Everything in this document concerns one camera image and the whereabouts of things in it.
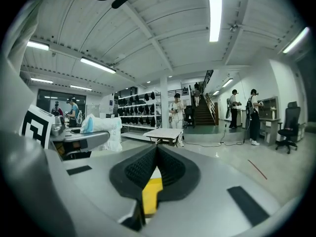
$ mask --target black office chair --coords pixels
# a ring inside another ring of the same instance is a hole
[[[301,107],[298,107],[296,102],[288,103],[287,108],[285,110],[284,128],[281,129],[282,122],[278,123],[280,125],[280,130],[277,132],[279,135],[286,137],[286,139],[283,141],[280,141],[277,144],[276,150],[279,147],[283,147],[283,146],[287,147],[288,154],[291,152],[290,146],[295,147],[295,150],[297,150],[297,145],[295,142],[291,141],[291,137],[297,136],[298,134],[298,128],[300,125],[298,123],[298,118],[300,116],[300,112],[301,112]]]
[[[188,124],[185,124],[183,128],[188,126],[193,126],[193,128],[195,127],[194,109],[192,109],[192,105],[187,105],[187,107],[184,109],[184,121],[186,121]]]

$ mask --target staircase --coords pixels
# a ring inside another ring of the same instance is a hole
[[[215,125],[214,119],[203,96],[201,96],[198,107],[195,107],[195,121],[195,125]]]

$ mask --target fluorescent light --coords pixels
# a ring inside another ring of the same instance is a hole
[[[116,73],[116,71],[115,71],[114,69],[111,69],[111,68],[106,67],[106,66],[104,66],[104,65],[101,65],[101,64],[98,64],[98,63],[96,63],[96,62],[90,61],[90,60],[88,60],[88,59],[81,58],[80,61],[83,62],[83,63],[85,63],[85,64],[89,64],[89,65],[91,65],[91,66],[94,66],[94,67],[96,67],[96,68],[98,68],[98,69],[102,69],[102,70],[104,70],[104,71],[106,71],[106,72],[109,72],[109,73],[111,73],[111,74],[115,74],[115,73]]]
[[[283,53],[288,53],[289,51],[291,51],[299,42],[301,42],[303,38],[305,38],[309,31],[310,29],[308,27],[305,27],[305,29],[301,31],[301,33],[295,38],[295,40],[287,46]]]
[[[209,41],[217,42],[221,30],[222,0],[209,0],[210,27]]]
[[[84,90],[92,90],[92,89],[88,89],[88,88],[84,88],[84,87],[79,87],[79,86],[75,86],[75,85],[70,85],[70,88],[76,88],[76,89],[84,89]]]
[[[233,81],[233,79],[229,79],[224,85],[223,88],[226,87],[228,84],[230,84]]]
[[[53,81],[43,80],[43,79],[37,79],[37,78],[31,78],[31,80],[32,80],[32,81],[46,82],[46,83],[53,83]]]
[[[42,50],[45,50],[45,51],[49,51],[49,45],[37,43],[37,42],[34,42],[34,41],[29,41],[27,46],[38,48],[38,49],[42,49]]]

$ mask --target sneaker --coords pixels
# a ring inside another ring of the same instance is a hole
[[[260,145],[260,143],[256,142],[255,140],[253,140],[253,141],[251,142],[251,144],[252,144],[252,145],[255,145],[255,146],[259,146],[259,145]]]

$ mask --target white table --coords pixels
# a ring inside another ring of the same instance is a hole
[[[173,146],[173,140],[177,139],[179,135],[181,135],[182,131],[182,129],[159,128],[146,132],[143,136],[157,139],[156,144],[158,144],[162,139],[168,140],[169,145]]]

